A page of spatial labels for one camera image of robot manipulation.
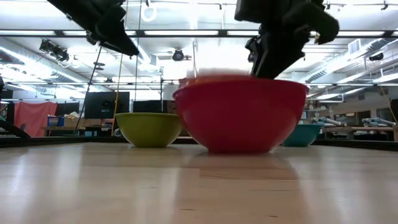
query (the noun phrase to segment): green bowl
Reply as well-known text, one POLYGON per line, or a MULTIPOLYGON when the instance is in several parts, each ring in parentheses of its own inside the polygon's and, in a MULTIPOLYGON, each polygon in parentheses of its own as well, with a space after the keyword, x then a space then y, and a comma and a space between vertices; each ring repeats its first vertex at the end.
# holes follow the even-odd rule
POLYGON ((119 113, 115 117, 124 138, 136 147, 166 147, 181 132, 176 114, 119 113))
POLYGON ((298 124, 292 134, 284 141, 287 147, 307 147, 311 145, 319 135, 322 125, 298 124))

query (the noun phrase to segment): table surface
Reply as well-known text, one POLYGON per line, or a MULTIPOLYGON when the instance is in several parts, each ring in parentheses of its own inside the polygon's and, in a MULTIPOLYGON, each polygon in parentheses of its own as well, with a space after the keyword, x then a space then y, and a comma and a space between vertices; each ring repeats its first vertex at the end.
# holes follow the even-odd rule
POLYGON ((257 156, 201 146, 67 144, 0 151, 1 223, 383 223, 398 154, 312 146, 257 156))

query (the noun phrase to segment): teal bowl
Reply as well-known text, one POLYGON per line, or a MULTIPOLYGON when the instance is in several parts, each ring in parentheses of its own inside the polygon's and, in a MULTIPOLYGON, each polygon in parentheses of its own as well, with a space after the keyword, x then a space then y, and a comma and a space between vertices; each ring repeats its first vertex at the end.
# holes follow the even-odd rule
POLYGON ((298 124, 284 141, 284 146, 307 147, 316 140, 321 128, 320 124, 298 124))

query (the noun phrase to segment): pink fabric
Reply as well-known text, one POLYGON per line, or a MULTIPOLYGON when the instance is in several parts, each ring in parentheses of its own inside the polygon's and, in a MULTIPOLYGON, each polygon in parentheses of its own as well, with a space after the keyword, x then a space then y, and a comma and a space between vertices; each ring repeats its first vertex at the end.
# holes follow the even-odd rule
POLYGON ((31 137, 44 137, 41 127, 47 126, 47 115, 54 115, 57 109, 56 103, 25 103, 15 105, 14 125, 20 128, 26 125, 25 132, 31 137))

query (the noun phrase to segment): light fixture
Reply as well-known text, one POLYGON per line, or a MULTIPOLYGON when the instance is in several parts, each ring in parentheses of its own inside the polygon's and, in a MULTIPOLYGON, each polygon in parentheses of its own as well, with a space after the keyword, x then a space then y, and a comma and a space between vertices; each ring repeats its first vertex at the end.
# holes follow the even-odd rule
POLYGON ((126 34, 127 34, 127 35, 137 35, 137 32, 134 31, 134 30, 127 30, 127 31, 126 31, 126 34))
POLYGON ((342 100, 320 100, 319 103, 344 103, 342 100))
POLYGON ((87 34, 87 32, 84 30, 65 30, 65 31, 63 31, 63 34, 85 36, 87 34))
POLYGON ((144 22, 151 22, 154 19, 156 19, 156 16, 157 16, 157 8, 156 8, 156 6, 154 6, 154 4, 151 4, 150 0, 147 0, 147 7, 142 7, 141 6, 141 19, 144 22), (145 14, 146 10, 148 10, 148 9, 152 10, 152 15, 150 17, 147 17, 146 14, 145 14))
POLYGON ((357 89, 354 89, 354 90, 350 90, 350 91, 345 92, 344 95, 353 94, 353 93, 356 93, 356 92, 361 91, 363 89, 365 89, 365 87, 357 88, 357 89))
POLYGON ((336 97, 336 96, 339 96, 339 95, 340 95, 339 93, 325 94, 325 95, 322 95, 322 96, 318 96, 317 100, 327 100, 327 99, 330 99, 330 98, 333 98, 333 97, 336 97))
POLYGON ((26 90, 26 91, 36 91, 35 88, 32 88, 32 87, 27 86, 27 85, 13 85, 13 84, 6 84, 6 85, 14 87, 14 88, 21 89, 21 90, 26 90))
POLYGON ((398 83, 382 83, 377 84, 378 86, 398 86, 398 83))
POLYGON ((227 31, 227 35, 244 35, 244 36, 256 36, 259 35, 258 30, 231 30, 227 31))
POLYGON ((384 34, 384 31, 340 31, 337 36, 372 36, 379 37, 384 34))
POLYGON ((315 96, 315 95, 316 95, 316 93, 308 94, 308 95, 307 95, 307 98, 309 98, 309 97, 311 97, 311 96, 315 96))
POLYGON ((0 30, 0 35, 55 35, 52 30, 0 30))
POLYGON ((351 82, 351 81, 353 81, 353 80, 355 80, 355 79, 357 79, 357 78, 359 78, 359 77, 361 77, 361 76, 362 76, 361 74, 352 75, 352 76, 350 76, 350 77, 347 77, 347 78, 344 78, 344 79, 338 81, 337 83, 351 82))
POLYGON ((371 83, 338 83, 337 86, 373 86, 371 83))
POLYGON ((388 82, 391 80, 395 80, 398 78, 398 73, 392 74, 392 75, 384 75, 376 80, 373 80, 374 83, 382 83, 382 82, 388 82))
POLYGON ((332 83, 304 83, 306 86, 332 86, 332 83))
POLYGON ((145 35, 218 35, 217 30, 147 30, 145 35))

